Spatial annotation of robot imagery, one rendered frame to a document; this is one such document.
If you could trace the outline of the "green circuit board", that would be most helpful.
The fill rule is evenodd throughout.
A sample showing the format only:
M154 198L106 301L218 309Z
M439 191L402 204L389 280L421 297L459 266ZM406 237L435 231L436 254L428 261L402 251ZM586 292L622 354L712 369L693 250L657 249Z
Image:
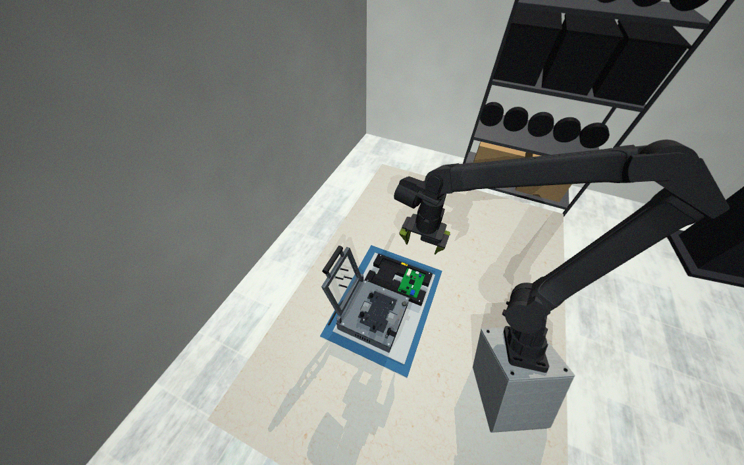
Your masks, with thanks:
M415 272L412 269L406 269L402 282L399 284L398 290L404 294L417 298L421 284L424 280L424 274Z

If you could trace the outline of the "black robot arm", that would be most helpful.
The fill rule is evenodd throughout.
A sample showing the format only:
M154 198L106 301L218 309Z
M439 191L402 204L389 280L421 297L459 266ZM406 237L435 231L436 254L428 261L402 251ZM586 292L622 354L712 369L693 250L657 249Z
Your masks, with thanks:
M511 326L505 326L503 335L512 366L547 373L550 364L545 354L545 327L550 311L668 235L730 210L696 151L674 140L636 147L628 144L603 150L455 163L430 171L425 181L411 177L399 181L394 199L412 209L419 206L415 223L419 213L430 221L440 217L437 230L446 210L446 193L594 182L655 181L664 187L553 272L534 283L520 283L513 288L510 303L506 301L508 307L502 312Z

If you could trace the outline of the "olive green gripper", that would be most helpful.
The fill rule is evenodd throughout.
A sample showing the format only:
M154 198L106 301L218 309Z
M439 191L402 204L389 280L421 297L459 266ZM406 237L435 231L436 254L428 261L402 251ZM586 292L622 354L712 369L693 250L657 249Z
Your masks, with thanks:
M419 213L417 223L415 223L415 217L417 217L417 214L412 214L411 217L406 217L406 220L399 231L399 235L404 239L406 245L408 245L409 237L412 232L420 234L420 240L429 244L437 245L435 255L437 252L443 251L446 248L446 243L448 242L450 235L450 232L446 231L447 224L441 223L439 230L437 230L440 217L437 220L430 221L423 218Z

